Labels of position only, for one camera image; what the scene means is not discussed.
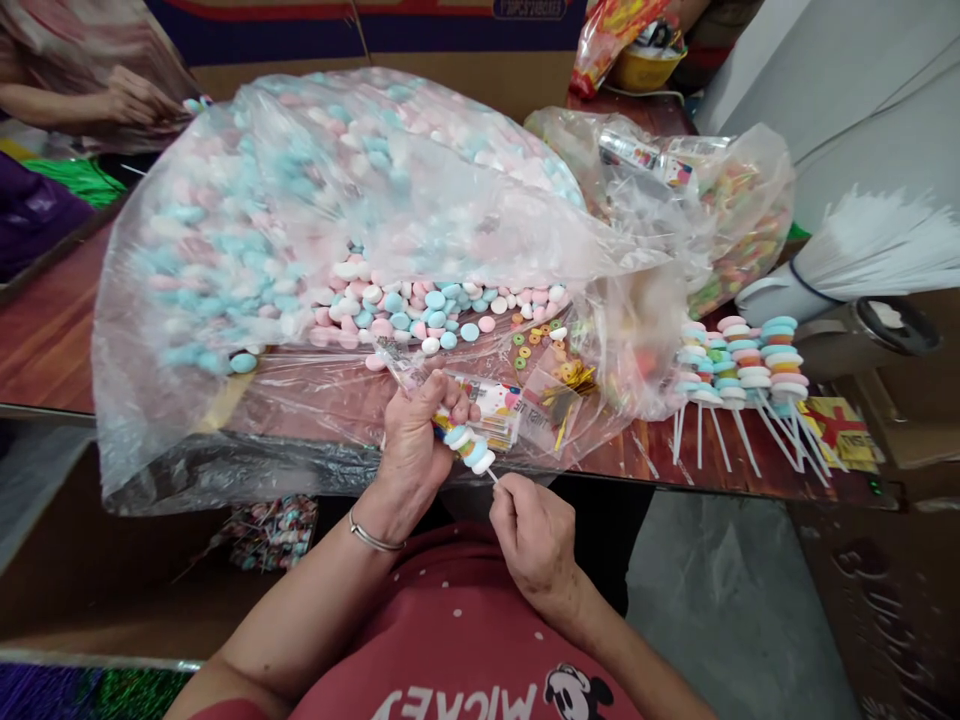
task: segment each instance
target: person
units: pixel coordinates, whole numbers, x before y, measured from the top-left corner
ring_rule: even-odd
[[[441,403],[454,423],[479,418],[438,369],[398,392],[376,479],[167,720],[715,717],[574,561],[574,511],[551,490],[505,474],[492,529],[409,539],[453,462],[430,422]]]
[[[0,4],[0,110],[82,138],[125,186],[186,126],[183,100],[200,95],[142,2]]]

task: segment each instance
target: table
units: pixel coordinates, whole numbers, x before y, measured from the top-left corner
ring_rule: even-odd
[[[655,132],[691,132],[689,120],[677,107],[669,98],[656,98],[650,103],[630,105],[625,114]],[[15,290],[12,297],[0,305],[0,408],[6,414],[53,416],[60,422],[93,423],[90,337],[99,273],[112,219],[111,215],[100,216],[99,227],[88,229],[72,252]],[[379,387],[379,390],[373,387],[364,400],[364,407],[370,412],[382,408],[386,398],[384,388],[389,387],[389,381],[384,380]],[[290,390],[295,392],[297,388],[291,385]],[[241,437],[297,438],[314,443],[316,449],[322,449],[324,443],[337,443],[337,434],[330,427],[318,427],[316,422],[308,423],[303,417],[298,419],[288,413],[269,412],[263,406],[265,397],[248,392],[227,413],[225,429]],[[762,477],[756,477],[750,468],[732,416],[727,412],[718,415],[733,472],[727,472],[724,466],[709,415],[703,425],[703,469],[697,469],[697,431],[691,419],[696,413],[687,415],[691,417],[685,423],[685,450],[677,466],[672,462],[672,421],[635,421],[570,471],[585,477],[653,482],[690,490],[871,507],[892,505],[889,498],[877,496],[870,490],[864,474],[834,473],[830,487],[824,487],[812,474],[795,472],[756,412],[744,412],[743,420]]]

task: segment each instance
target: red t-shirt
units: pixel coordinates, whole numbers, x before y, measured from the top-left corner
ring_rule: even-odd
[[[264,720],[245,700],[194,720]],[[592,658],[523,599],[488,530],[417,538],[344,658],[291,720],[617,720],[639,718]]]

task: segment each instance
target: pink clothing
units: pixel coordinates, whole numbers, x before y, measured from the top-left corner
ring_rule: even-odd
[[[201,90],[141,0],[20,0],[0,3],[0,63],[62,95],[106,90],[114,66],[149,80],[174,102]],[[161,152],[176,134],[120,128],[84,138],[93,152]]]
[[[418,539],[343,660],[291,720],[639,718],[591,657],[523,599],[489,531],[457,525]],[[265,720],[228,700],[193,720]]]

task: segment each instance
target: gray floor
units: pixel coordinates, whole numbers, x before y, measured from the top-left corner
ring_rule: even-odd
[[[93,435],[18,434],[0,460],[0,569]],[[657,493],[627,583],[628,621],[722,720],[860,717],[782,504]]]

